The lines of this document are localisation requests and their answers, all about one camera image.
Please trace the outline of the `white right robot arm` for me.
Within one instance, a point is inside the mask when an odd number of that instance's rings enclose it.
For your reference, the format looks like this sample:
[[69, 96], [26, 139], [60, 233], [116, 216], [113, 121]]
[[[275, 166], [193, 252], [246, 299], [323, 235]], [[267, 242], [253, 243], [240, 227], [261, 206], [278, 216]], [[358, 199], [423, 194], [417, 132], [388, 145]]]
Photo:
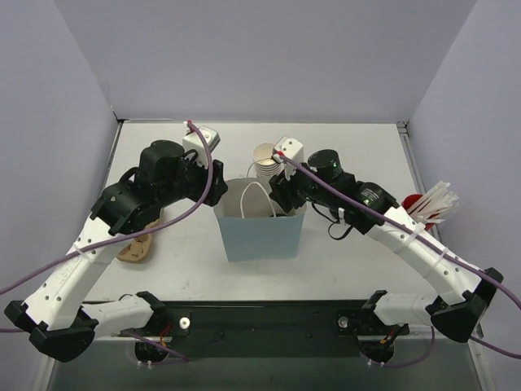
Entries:
[[336, 151], [321, 150], [300, 164], [292, 164], [282, 152], [275, 152], [274, 159], [284, 170], [270, 179], [270, 196], [285, 212], [305, 203], [329, 209], [338, 222], [390, 249], [434, 289], [433, 293], [375, 293], [361, 312], [366, 330], [414, 324], [432, 326], [460, 343], [471, 338], [503, 280], [501, 273], [465, 261], [453, 264], [449, 261], [453, 253], [392, 195], [343, 171]]

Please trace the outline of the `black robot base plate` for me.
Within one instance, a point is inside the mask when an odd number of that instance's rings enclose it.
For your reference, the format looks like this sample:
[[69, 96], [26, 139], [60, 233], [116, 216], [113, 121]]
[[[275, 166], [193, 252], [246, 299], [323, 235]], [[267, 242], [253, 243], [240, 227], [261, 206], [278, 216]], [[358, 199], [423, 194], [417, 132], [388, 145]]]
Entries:
[[386, 326], [363, 300], [167, 301], [158, 319], [132, 332], [153, 338], [190, 360], [198, 358], [347, 358], [385, 336]]

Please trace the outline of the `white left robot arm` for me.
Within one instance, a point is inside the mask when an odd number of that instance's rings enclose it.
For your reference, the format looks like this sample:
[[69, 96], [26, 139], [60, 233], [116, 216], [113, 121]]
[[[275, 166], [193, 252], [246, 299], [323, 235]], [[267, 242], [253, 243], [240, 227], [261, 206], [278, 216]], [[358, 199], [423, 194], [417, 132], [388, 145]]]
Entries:
[[136, 232], [146, 234], [164, 208], [184, 199], [195, 206], [218, 203], [228, 187], [223, 163], [211, 157], [217, 144], [196, 134], [182, 143], [154, 141], [142, 150], [138, 166], [103, 190], [66, 260], [33, 294], [4, 310], [40, 353], [70, 362], [99, 337], [127, 329], [162, 331], [166, 307], [149, 292], [97, 305], [84, 300], [122, 243]]

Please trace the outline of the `light blue paper bag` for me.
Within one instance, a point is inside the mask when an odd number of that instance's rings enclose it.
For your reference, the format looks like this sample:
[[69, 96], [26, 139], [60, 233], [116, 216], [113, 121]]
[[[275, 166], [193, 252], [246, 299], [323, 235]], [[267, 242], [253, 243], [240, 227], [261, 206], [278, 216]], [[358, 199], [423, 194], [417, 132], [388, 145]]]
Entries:
[[229, 261], [293, 258], [298, 253], [307, 207], [293, 209], [285, 218], [266, 218], [285, 213], [269, 198], [267, 178], [234, 178], [228, 191], [213, 208]]

